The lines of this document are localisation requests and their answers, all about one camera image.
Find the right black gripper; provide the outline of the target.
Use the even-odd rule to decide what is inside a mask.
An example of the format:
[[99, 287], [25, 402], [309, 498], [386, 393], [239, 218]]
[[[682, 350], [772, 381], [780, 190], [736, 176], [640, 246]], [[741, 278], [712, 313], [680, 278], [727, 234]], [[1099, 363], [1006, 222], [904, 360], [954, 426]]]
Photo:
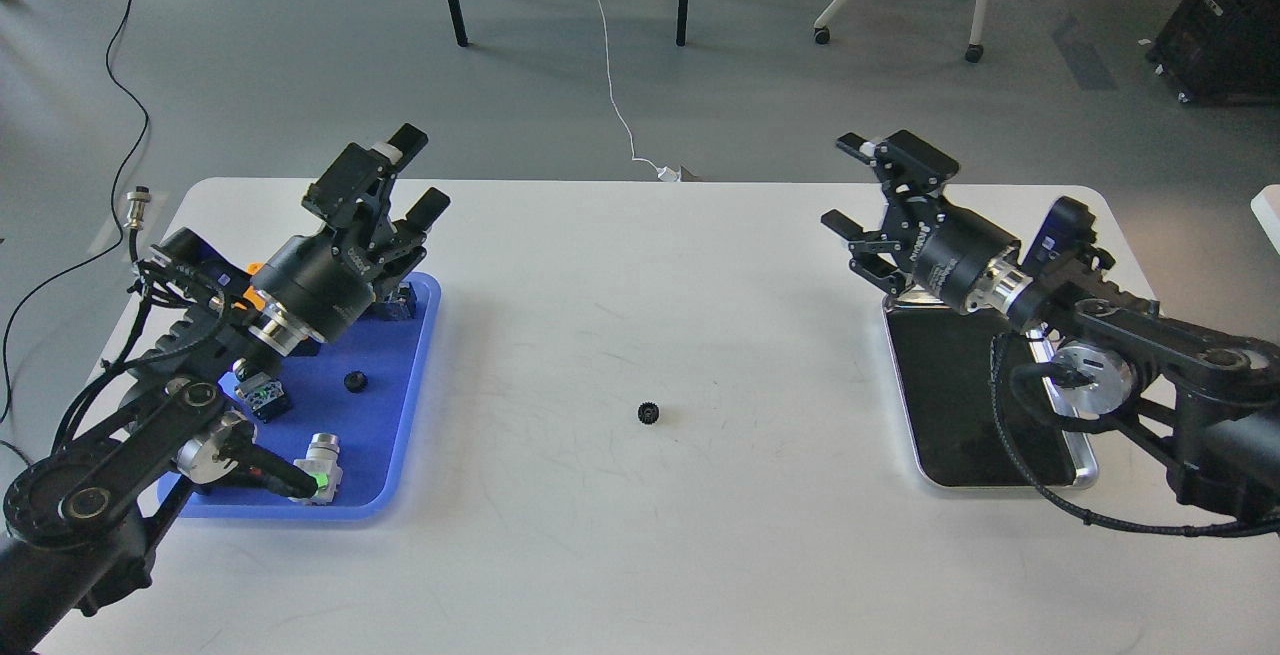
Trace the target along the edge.
[[947, 207], [943, 191], [957, 160], [910, 130], [882, 139], [840, 136], [837, 148], [876, 173], [891, 209], [882, 230], [867, 232], [840, 210], [820, 217], [845, 241], [849, 269], [887, 296], [920, 289], [959, 313], [1009, 313], [1033, 278], [1014, 262], [1020, 242], [968, 209]]

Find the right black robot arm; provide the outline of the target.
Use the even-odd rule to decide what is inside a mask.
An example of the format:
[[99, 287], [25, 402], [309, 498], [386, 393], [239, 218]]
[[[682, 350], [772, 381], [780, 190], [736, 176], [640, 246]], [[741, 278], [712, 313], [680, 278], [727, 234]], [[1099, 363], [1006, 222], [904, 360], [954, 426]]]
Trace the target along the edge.
[[946, 198], [959, 162], [920, 137], [850, 132], [836, 145], [874, 171], [886, 200], [877, 230], [840, 210], [820, 217], [845, 242], [851, 272], [891, 299], [916, 289], [961, 316], [996, 313], [992, 403], [1001, 383], [1020, 403], [1051, 383], [1075, 414], [1033, 408], [1039, 423], [1121, 432], [1162, 464], [1178, 503], [1224, 522], [1147, 526], [1069, 503], [1037, 478], [995, 409], [1000, 443], [1030, 487], [1084, 526], [1185, 539], [1277, 532], [1277, 345], [1169, 319], [1157, 301], [1108, 281], [1115, 258], [1082, 201], [1056, 200], [1021, 251], [1010, 232]]

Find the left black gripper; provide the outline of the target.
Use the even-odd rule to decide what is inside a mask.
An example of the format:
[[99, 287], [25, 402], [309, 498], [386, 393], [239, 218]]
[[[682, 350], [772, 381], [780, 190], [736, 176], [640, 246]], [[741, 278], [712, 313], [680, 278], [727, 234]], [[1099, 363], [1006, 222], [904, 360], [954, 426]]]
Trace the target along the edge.
[[397, 223], [389, 212], [396, 178], [428, 143], [406, 123], [383, 143], [347, 145], [307, 187], [302, 209], [325, 226], [292, 237], [250, 281], [291, 328], [317, 342], [338, 339], [425, 258], [428, 232], [449, 196], [430, 187]]

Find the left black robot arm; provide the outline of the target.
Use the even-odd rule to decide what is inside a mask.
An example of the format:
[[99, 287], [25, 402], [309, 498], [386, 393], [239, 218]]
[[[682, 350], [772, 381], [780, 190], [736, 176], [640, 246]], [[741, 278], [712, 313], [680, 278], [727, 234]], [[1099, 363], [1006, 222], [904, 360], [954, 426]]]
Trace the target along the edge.
[[401, 125], [384, 143], [347, 145], [303, 194], [319, 232], [292, 237], [257, 272], [188, 228], [136, 260], [140, 310], [122, 353], [3, 496], [5, 654], [32, 654], [69, 612], [91, 617], [147, 588], [200, 485], [317, 493], [314, 475], [255, 443], [220, 381], [274, 376], [303, 342], [335, 342], [415, 271], [451, 200], [431, 187], [392, 219], [390, 194], [428, 141]]

